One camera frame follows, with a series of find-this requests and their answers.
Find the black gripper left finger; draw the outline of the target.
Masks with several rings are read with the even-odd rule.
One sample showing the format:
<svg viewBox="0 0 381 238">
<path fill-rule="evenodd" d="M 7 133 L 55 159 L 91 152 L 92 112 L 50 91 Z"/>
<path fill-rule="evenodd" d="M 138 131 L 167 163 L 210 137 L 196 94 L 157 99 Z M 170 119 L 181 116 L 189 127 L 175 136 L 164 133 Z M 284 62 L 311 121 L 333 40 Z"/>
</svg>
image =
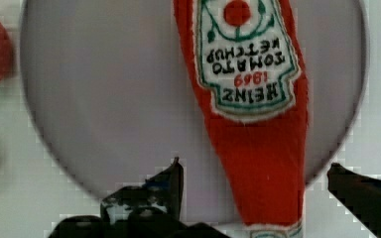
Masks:
<svg viewBox="0 0 381 238">
<path fill-rule="evenodd" d="M 48 238 L 230 238 L 205 223 L 180 222 L 184 168 L 179 158 L 142 185 L 101 200 L 100 214 L 62 220 Z"/>
</svg>

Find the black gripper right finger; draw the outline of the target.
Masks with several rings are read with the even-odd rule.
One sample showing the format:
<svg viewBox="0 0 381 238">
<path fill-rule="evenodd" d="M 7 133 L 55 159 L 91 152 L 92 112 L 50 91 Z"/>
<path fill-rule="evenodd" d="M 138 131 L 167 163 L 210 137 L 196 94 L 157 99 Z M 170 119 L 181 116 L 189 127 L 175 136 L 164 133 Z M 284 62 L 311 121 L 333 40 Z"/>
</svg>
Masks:
<svg viewBox="0 0 381 238">
<path fill-rule="evenodd" d="M 357 174 L 339 163 L 332 163 L 326 176 L 328 191 L 381 238 L 381 179 Z"/>
</svg>

